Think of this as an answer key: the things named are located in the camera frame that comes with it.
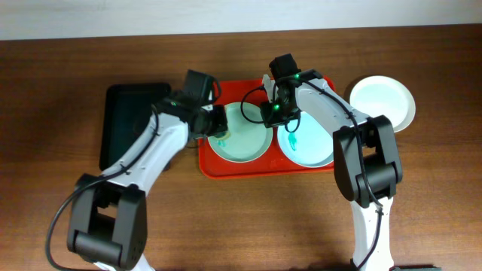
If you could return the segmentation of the green yellow sponge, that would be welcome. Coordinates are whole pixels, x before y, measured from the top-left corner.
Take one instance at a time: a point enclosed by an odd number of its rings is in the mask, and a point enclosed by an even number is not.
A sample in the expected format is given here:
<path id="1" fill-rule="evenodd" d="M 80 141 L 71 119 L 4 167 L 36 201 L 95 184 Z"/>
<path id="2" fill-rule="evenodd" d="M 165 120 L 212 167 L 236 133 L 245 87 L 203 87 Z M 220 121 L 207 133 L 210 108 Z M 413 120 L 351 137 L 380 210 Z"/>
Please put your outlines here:
<path id="1" fill-rule="evenodd" d="M 219 146 L 225 147 L 227 145 L 227 140 L 230 138 L 230 136 L 231 133 L 229 131 L 226 131 L 215 135 L 214 138 Z"/>

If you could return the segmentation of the mint green plate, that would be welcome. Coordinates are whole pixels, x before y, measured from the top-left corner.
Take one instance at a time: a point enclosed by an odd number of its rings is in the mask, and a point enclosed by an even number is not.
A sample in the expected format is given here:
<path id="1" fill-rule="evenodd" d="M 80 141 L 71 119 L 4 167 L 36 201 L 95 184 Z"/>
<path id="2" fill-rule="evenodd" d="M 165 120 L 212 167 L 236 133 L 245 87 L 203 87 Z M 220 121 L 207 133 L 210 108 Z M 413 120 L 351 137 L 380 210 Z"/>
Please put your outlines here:
<path id="1" fill-rule="evenodd" d="M 218 145 L 214 136 L 208 138 L 211 149 L 222 159 L 233 163 L 247 163 L 261 157 L 273 140 L 273 129 L 262 123 L 247 121 L 242 114 L 253 121 L 262 121 L 261 110 L 251 103 L 233 102 L 224 107 L 227 127 L 231 133 L 227 145 Z"/>

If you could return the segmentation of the light blue plate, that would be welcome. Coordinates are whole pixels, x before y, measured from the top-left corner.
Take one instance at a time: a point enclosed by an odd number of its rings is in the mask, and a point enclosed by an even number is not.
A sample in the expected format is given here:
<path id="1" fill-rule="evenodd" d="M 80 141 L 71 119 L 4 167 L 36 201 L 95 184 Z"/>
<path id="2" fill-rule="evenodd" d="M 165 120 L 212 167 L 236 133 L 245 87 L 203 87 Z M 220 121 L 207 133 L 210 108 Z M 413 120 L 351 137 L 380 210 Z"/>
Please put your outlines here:
<path id="1" fill-rule="evenodd" d="M 277 141 L 283 154 L 293 163 L 319 168 L 334 161 L 333 139 L 308 113 L 300 114 L 300 121 L 292 120 L 277 129 Z"/>

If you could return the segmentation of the white plate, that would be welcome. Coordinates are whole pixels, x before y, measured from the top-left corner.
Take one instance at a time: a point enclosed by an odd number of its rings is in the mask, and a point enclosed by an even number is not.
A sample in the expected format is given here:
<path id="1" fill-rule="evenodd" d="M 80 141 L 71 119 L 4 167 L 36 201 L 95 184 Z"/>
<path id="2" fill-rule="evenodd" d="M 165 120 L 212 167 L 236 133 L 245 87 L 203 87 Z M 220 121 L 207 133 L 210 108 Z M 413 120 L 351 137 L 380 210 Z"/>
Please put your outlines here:
<path id="1" fill-rule="evenodd" d="M 382 75 L 369 76 L 356 83 L 349 103 L 371 117 L 388 117 L 394 132 L 411 125 L 416 114 L 415 100 L 409 89 L 394 78 Z"/>

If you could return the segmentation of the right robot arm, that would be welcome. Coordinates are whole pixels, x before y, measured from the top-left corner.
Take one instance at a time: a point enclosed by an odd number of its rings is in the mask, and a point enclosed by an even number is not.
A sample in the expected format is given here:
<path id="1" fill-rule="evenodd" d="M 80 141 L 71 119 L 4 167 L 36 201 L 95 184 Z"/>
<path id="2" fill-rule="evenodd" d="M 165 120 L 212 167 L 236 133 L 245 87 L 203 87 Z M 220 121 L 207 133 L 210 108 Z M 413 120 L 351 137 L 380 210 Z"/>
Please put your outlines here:
<path id="1" fill-rule="evenodd" d="M 352 209 L 355 270 L 393 270 L 389 219 L 396 186 L 403 177 L 390 120 L 371 117 L 338 96 L 314 69 L 303 71 L 293 56 L 276 57 L 264 80 L 268 100 L 261 105 L 267 127 L 288 127 L 307 113 L 331 135 L 334 178 Z"/>

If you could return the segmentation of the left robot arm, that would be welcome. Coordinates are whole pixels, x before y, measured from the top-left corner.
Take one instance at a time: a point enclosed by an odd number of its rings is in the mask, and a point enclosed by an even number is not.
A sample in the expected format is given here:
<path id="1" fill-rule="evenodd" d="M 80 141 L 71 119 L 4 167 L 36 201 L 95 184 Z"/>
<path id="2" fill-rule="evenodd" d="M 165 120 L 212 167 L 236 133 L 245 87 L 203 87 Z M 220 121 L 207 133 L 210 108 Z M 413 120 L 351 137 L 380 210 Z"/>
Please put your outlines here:
<path id="1" fill-rule="evenodd" d="M 192 139 L 227 132 L 221 85 L 188 71 L 182 90 L 152 105 L 143 133 L 100 176 L 82 175 L 72 197 L 67 247 L 101 270 L 150 270 L 149 190 L 168 162 Z"/>

